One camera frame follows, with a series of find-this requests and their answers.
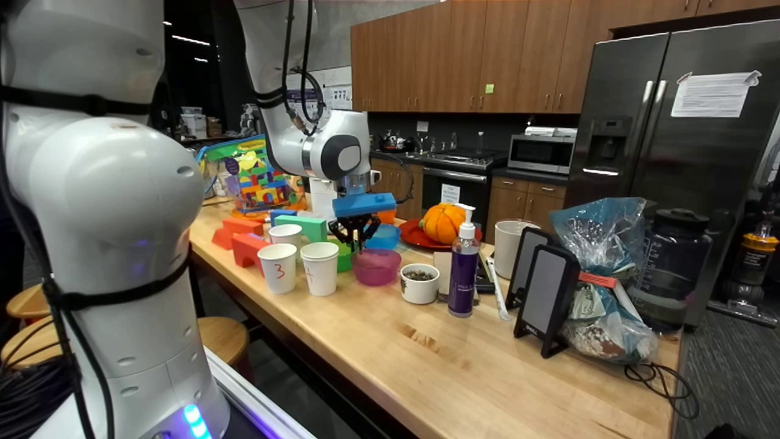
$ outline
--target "backsplash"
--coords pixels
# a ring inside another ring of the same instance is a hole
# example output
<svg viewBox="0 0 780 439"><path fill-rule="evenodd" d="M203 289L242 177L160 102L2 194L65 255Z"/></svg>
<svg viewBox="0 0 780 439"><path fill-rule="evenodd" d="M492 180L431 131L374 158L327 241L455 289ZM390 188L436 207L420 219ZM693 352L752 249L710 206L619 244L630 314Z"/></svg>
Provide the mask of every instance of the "backsplash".
<svg viewBox="0 0 780 439"><path fill-rule="evenodd" d="M370 112L369 129L374 146L392 129L403 138L418 134L418 123L429 125L431 146L448 144L455 134L459 149L476 149L477 131L485 131L485 152L505 155L513 134L522 134L531 120L537 128L577 128L576 114L403 114L403 112Z"/></svg>

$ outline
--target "paper sign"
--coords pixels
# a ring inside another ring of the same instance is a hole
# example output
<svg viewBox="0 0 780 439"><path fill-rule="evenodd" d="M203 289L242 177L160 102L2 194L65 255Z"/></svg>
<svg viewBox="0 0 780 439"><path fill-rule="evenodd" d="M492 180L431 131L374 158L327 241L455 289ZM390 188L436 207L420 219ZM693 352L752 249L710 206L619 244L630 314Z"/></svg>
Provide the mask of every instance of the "paper sign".
<svg viewBox="0 0 780 439"><path fill-rule="evenodd" d="M677 83L674 118L738 118L761 73L685 75Z"/></svg>
<svg viewBox="0 0 780 439"><path fill-rule="evenodd" d="M441 203L462 203L462 185L441 184Z"/></svg>

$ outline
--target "bottle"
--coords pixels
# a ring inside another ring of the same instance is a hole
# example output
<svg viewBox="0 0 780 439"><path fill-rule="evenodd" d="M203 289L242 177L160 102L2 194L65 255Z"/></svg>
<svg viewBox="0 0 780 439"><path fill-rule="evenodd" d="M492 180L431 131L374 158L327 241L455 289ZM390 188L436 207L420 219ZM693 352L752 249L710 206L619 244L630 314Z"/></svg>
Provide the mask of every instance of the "bottle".
<svg viewBox="0 0 780 439"><path fill-rule="evenodd" d="M480 256L480 244L476 239L476 225L471 222L474 207L465 209L465 222L459 227L459 239L454 244L451 279L448 279L448 313L469 318L476 297L476 269Z"/></svg>

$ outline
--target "plastic bag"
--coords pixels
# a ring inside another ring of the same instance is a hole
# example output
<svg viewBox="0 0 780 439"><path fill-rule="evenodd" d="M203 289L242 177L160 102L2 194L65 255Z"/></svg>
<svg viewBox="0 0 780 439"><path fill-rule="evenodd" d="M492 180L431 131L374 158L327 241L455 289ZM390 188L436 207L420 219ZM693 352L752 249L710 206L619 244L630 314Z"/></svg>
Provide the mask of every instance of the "plastic bag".
<svg viewBox="0 0 780 439"><path fill-rule="evenodd" d="M564 338L581 355L639 363L659 352L659 338L644 324L619 279L644 255L644 206L641 197L604 197L550 218L558 241L583 269L564 324Z"/></svg>

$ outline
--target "floor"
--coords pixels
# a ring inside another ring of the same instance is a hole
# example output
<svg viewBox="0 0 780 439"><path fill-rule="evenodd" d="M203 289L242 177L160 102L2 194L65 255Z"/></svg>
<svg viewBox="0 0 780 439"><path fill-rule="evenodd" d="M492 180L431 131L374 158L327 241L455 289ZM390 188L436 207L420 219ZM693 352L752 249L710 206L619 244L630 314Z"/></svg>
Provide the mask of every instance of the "floor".
<svg viewBox="0 0 780 439"><path fill-rule="evenodd" d="M36 284L36 267L28 262L28 285ZM207 314L243 320L243 313L223 294L212 277L197 279ZM780 314L780 294L769 309ZM287 411L315 436L358 436L265 341L249 352L253 384ZM681 439L708 436L731 425L736 436L770 439L780 431L780 329L766 329L720 313L708 313L699 329L683 344L683 377L697 394L699 417L681 419Z"/></svg>

